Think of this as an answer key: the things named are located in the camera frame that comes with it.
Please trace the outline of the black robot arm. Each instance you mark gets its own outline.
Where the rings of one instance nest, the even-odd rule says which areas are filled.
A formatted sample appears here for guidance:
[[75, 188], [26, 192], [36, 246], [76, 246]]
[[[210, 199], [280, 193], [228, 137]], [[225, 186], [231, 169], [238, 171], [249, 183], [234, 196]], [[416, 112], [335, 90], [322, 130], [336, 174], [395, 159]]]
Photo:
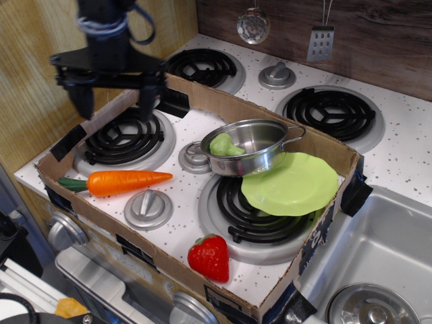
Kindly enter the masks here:
[[94, 113], [95, 88], [138, 90], [140, 118], [152, 118], [156, 98], [166, 87], [165, 64], [136, 50], [128, 26], [128, 12], [138, 12], [149, 24], [152, 18], [135, 1], [79, 1], [76, 24], [85, 34], [83, 49], [54, 54], [56, 81], [67, 90], [81, 117]]

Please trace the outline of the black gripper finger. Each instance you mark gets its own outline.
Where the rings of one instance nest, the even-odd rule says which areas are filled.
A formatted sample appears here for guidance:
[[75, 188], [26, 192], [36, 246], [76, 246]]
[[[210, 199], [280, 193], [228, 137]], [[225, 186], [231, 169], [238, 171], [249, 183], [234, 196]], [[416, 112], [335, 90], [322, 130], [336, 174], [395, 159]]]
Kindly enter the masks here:
[[146, 85], [139, 90], [138, 106], [140, 107], [140, 120], [148, 122], [155, 106], [155, 101], [159, 97], [161, 87], [157, 85]]
[[67, 91], [78, 114], [84, 119], [90, 120], [94, 112], [94, 94], [92, 88], [69, 86]]

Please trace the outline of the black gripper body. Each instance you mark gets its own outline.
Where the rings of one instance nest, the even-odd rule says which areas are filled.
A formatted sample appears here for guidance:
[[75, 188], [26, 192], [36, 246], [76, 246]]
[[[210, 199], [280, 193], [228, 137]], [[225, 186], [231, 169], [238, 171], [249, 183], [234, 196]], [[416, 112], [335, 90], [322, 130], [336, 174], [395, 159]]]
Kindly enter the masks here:
[[165, 88], [165, 64], [136, 50], [123, 32], [109, 38], [88, 37], [82, 49], [50, 56], [56, 81], [64, 88]]

